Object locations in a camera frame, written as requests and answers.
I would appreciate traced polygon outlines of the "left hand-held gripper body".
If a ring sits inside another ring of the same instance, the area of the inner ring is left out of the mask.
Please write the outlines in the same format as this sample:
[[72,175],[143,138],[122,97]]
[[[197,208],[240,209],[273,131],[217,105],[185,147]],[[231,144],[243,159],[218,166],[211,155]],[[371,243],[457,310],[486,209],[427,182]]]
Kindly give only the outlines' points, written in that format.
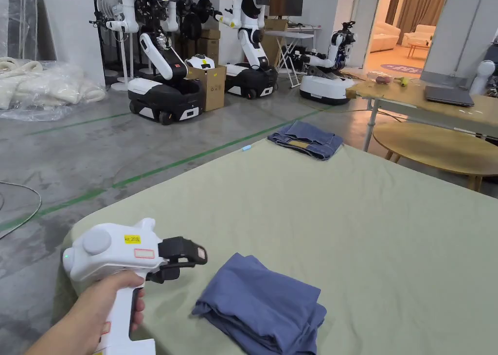
[[[144,218],[134,226],[104,223],[84,232],[63,253],[63,266],[73,282],[82,286],[121,271],[145,279],[166,260],[159,256],[162,240],[154,233],[155,220]],[[118,290],[106,316],[96,355],[154,355],[153,339],[132,340],[132,311],[139,287]]]

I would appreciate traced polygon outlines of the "person's left hand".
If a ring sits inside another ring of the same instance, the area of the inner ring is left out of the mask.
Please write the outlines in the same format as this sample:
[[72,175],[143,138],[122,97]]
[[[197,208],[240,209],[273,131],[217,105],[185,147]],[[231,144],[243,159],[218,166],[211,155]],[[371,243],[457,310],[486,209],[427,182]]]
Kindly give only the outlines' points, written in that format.
[[62,328],[68,330],[66,354],[93,353],[98,346],[98,340],[117,293],[124,288],[140,287],[144,282],[144,278],[136,273],[123,271],[107,276],[87,288],[60,322]]

